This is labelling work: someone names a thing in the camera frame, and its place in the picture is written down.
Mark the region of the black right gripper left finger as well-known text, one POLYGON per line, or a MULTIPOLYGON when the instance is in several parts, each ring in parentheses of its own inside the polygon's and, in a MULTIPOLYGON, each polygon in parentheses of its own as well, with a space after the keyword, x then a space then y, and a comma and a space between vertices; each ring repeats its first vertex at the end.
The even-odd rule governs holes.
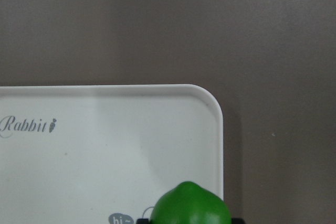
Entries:
POLYGON ((150 224, 150 220, 148 218, 139 218, 136 220, 136 224, 150 224))

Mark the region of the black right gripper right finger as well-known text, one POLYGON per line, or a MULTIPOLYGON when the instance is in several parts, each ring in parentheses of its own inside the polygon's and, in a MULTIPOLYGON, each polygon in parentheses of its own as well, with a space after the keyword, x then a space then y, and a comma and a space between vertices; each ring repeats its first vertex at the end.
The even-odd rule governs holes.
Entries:
POLYGON ((232 224, 245 224, 245 221, 242 218, 232 218, 231 223, 232 224))

